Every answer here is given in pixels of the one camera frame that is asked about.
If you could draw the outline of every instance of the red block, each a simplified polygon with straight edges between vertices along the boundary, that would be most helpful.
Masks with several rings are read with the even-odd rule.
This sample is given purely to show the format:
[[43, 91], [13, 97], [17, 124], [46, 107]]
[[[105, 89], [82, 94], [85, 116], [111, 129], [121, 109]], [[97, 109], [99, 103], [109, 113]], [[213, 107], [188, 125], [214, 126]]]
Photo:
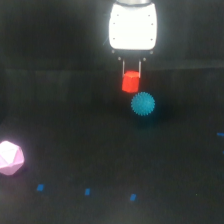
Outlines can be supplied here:
[[139, 72], [127, 71], [123, 77], [122, 90], [128, 93], [138, 92], [139, 79]]

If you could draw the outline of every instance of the pink polyhedron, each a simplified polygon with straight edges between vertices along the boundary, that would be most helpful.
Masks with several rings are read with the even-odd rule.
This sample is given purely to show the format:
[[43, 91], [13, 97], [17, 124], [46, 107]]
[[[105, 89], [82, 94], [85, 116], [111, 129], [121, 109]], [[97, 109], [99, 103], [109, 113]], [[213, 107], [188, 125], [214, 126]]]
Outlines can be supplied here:
[[24, 163], [22, 149], [11, 142], [0, 144], [0, 173], [13, 175]]

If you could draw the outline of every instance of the blue ball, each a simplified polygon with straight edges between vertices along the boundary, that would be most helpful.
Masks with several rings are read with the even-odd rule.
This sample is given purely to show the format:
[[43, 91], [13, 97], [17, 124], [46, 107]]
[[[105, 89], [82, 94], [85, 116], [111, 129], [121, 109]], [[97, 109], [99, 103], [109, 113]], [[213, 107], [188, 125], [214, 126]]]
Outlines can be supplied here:
[[155, 100], [148, 93], [138, 93], [133, 97], [131, 107], [137, 115], [147, 116], [154, 110]]

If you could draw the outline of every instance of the dark surface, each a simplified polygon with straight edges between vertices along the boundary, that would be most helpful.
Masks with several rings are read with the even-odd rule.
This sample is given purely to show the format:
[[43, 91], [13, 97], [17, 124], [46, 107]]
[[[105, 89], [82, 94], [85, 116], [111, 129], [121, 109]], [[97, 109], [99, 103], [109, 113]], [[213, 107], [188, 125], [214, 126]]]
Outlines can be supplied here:
[[0, 0], [0, 140], [26, 159], [0, 175], [1, 224], [224, 223], [223, 2], [155, 3], [141, 118], [105, 42], [111, 1]]
[[[70, 97], [64, 103], [59, 82], [51, 92], [47, 73], [42, 94], [48, 89], [49, 98], [28, 103], [41, 96], [35, 92], [28, 101], [29, 89], [11, 95], [0, 139], [21, 145], [26, 163], [15, 176], [0, 176], [0, 222], [223, 223], [224, 139], [217, 136], [224, 130], [222, 70], [212, 71], [207, 90], [206, 72], [164, 71], [142, 79], [141, 90], [156, 99], [147, 118], [135, 116], [132, 96], [103, 74], [95, 74], [98, 82], [93, 78], [88, 89], [64, 95]], [[25, 77], [17, 87], [27, 86]], [[78, 77], [70, 86], [85, 83]], [[11, 91], [16, 96], [16, 88]], [[45, 184], [43, 192], [38, 184]]]

